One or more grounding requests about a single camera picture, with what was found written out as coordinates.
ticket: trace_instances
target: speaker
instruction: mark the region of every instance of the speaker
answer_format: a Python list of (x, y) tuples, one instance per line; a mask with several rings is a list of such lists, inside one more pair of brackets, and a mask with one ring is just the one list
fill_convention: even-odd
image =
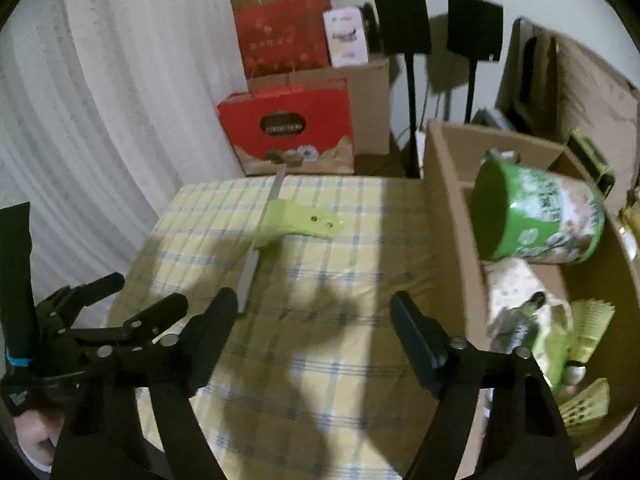
[(431, 53), (431, 31), (425, 0), (375, 2), (387, 55)]
[(375, 0), (385, 54), (404, 54), (409, 91), (409, 165), (407, 176), (420, 178), (415, 131), (414, 54), (431, 53), (431, 29), (425, 0)]
[(475, 61), (500, 61), (502, 6), (486, 0), (449, 0), (447, 48)]

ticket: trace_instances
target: yellow plaid bedsheet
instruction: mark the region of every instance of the yellow plaid bedsheet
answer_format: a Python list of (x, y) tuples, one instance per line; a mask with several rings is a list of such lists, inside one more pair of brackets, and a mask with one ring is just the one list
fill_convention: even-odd
[[(192, 316), (233, 287), (272, 182), (185, 186), (130, 269), (111, 324), (175, 291)], [(285, 179), (281, 198), (329, 206), (344, 229), (331, 241), (287, 236), (264, 251), (247, 315), (192, 399), (230, 480), (406, 472), (433, 402), (402, 352), (388, 302), (407, 290), (420, 305), (429, 292), (423, 194), (417, 180)], [(161, 447), (148, 391), (138, 405), (145, 436)]]

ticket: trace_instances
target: green can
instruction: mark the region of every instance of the green can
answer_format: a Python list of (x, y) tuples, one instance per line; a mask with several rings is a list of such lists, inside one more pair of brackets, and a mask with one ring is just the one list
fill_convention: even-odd
[(514, 256), (538, 264), (585, 261), (605, 219), (590, 184), (496, 159), (480, 168), (470, 212), (481, 260)]

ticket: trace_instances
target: cardboard box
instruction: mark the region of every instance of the cardboard box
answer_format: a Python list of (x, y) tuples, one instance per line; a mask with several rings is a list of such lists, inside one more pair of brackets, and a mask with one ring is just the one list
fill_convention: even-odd
[[(431, 122), (424, 164), (424, 190), (430, 204), (428, 225), (437, 236), (433, 265), (437, 272), (429, 305), (449, 335), (462, 335), (487, 350), (488, 302), (471, 220), (468, 214), (474, 181), (484, 153), (491, 148), (516, 150), (522, 164), (590, 180), (587, 171), (565, 146), (521, 134), (475, 125)], [(640, 310), (638, 277), (629, 263), (616, 224), (607, 215), (602, 239), (584, 263), (534, 265), (546, 288), (568, 301), (593, 298), (608, 301), (616, 313), (587, 365), (587, 386), (597, 378), (610, 384), (609, 415), (575, 450), (578, 469), (599, 457), (625, 431), (640, 399)], [(482, 437), (480, 396), (474, 426), (458, 478), (471, 475)]]
[(344, 78), (349, 89), (351, 121), (357, 155), (389, 153), (389, 60), (343, 68), (321, 68), (249, 79), (249, 90), (316, 80)]
[(231, 94), (220, 121), (246, 174), (353, 174), (353, 129), (344, 80)]

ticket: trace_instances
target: red gift bag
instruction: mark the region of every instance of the red gift bag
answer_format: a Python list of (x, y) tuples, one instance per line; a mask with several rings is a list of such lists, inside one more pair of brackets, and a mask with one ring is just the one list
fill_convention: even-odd
[(330, 65), (322, 13), (331, 0), (277, 0), (236, 12), (247, 79)]
[(246, 174), (353, 174), (346, 82), (317, 81), (231, 94), (220, 121)]

